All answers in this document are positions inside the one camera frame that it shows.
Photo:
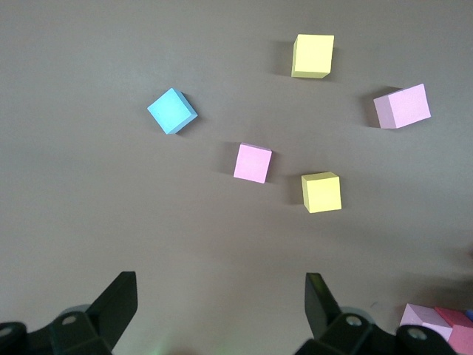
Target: yellow cube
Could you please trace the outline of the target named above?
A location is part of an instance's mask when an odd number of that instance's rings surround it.
[[[302,175],[302,194],[310,213],[341,209],[340,177],[332,172]]]
[[[334,38],[333,35],[298,35],[290,76],[317,79],[327,76],[332,69]]]

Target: toy block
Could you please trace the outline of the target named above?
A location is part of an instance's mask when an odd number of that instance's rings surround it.
[[[435,307],[435,310],[452,327],[449,344],[453,350],[473,355],[473,322],[460,311],[440,307]]]
[[[302,194],[309,213],[341,209],[340,177],[332,172],[302,175]]]
[[[446,341],[452,334],[452,327],[433,308],[407,304],[401,325],[422,325],[439,333]]]
[[[317,79],[327,76],[332,69],[334,39],[333,35],[298,35],[290,76]]]
[[[234,177],[257,183],[265,183],[272,151],[261,146],[241,143]]]
[[[381,128],[401,128],[430,118],[423,84],[375,98],[374,102]]]
[[[178,133],[197,117],[197,113],[181,91],[173,88],[151,104],[148,111],[167,135]]]

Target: blue cube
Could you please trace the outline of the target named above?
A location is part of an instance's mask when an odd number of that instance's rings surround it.
[[[197,113],[181,91],[173,88],[148,107],[148,111],[167,135],[179,132],[197,117]]]

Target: gray surface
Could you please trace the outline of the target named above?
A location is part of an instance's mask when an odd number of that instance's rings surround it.
[[[0,316],[30,330],[135,270],[115,353],[292,354],[304,274],[394,330],[406,302],[473,306],[473,2],[0,1]],[[298,33],[333,72],[290,77]],[[372,127],[425,83],[432,118]],[[169,87],[200,114],[166,136]],[[271,148],[265,185],[231,175]],[[341,176],[309,214],[301,174]]]

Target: purple block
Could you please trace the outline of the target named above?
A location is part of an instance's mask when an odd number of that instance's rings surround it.
[[[374,102],[381,128],[401,128],[430,118],[423,84],[375,98]]]
[[[236,159],[234,177],[265,183],[271,153],[272,151],[261,146],[241,143]]]
[[[473,322],[460,311],[435,307],[435,310],[452,327],[449,344],[458,353],[473,355]]]
[[[452,333],[452,327],[433,309],[421,305],[407,304],[401,325],[422,325],[439,333],[446,341]]]

